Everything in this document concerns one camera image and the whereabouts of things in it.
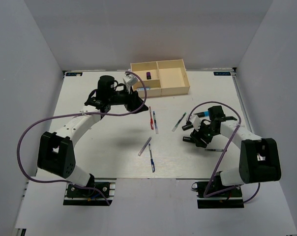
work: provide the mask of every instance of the blue pen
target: blue pen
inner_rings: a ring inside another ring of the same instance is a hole
[[[155,134],[158,134],[158,128],[157,128],[157,123],[156,123],[155,111],[153,111],[153,118],[154,118],[154,124],[155,124]]]
[[[152,156],[152,148],[150,147],[150,144],[148,144],[148,148],[149,148],[149,155],[150,155],[150,163],[152,165],[152,172],[155,172],[155,165],[153,162],[153,156]]]

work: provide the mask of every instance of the red marker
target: red marker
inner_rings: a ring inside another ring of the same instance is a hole
[[[150,128],[153,130],[154,126],[153,126],[153,118],[152,118],[152,111],[149,107],[149,115],[150,115]]]

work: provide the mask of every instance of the clear pen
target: clear pen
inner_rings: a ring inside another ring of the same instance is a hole
[[[143,148],[141,149],[141,151],[139,152],[138,156],[141,156],[144,149],[147,147],[147,145],[149,144],[149,142],[151,141],[152,137],[149,137],[148,140],[146,141],[146,143],[144,144]]]
[[[184,116],[186,115],[187,113],[183,113],[182,117],[180,118],[180,120],[178,120],[177,124],[173,127],[172,131],[175,132],[175,130],[177,129],[178,125],[180,124],[180,122],[182,121],[182,119],[184,118]]]

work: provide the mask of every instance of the pen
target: pen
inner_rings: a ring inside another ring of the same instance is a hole
[[[150,107],[149,107],[149,116],[150,116],[150,128],[151,130],[153,130],[154,127],[153,127],[153,119],[152,119],[152,110],[150,109]]]
[[[147,147],[147,145],[149,144],[150,140],[152,139],[152,137],[149,137],[148,140],[146,141],[146,143],[144,144],[143,148],[141,149],[141,151],[139,152],[138,156],[141,156],[144,149]]]
[[[205,149],[205,151],[220,151],[220,152],[223,152],[224,149]]]
[[[150,155],[150,163],[152,165],[152,172],[155,172],[155,165],[153,162],[153,156],[152,156],[152,148],[150,147],[150,144],[148,144],[148,148],[149,148],[149,155]]]
[[[184,116],[186,115],[187,113],[183,113],[182,117],[178,120],[177,124],[173,127],[172,131],[175,132],[175,130],[177,129],[178,125],[180,124],[180,122],[182,121],[182,119],[184,118]]]
[[[154,117],[154,124],[155,124],[155,134],[158,134],[158,128],[157,128],[157,123],[156,123],[155,111],[153,111],[153,117]]]

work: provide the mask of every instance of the white cable clip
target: white cable clip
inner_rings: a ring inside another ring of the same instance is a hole
[[[193,127],[196,131],[199,131],[201,126],[201,119],[197,115],[191,115],[190,122],[193,124]]]
[[[82,113],[83,116],[87,116],[87,115],[84,113],[84,110],[81,110],[80,112]]]

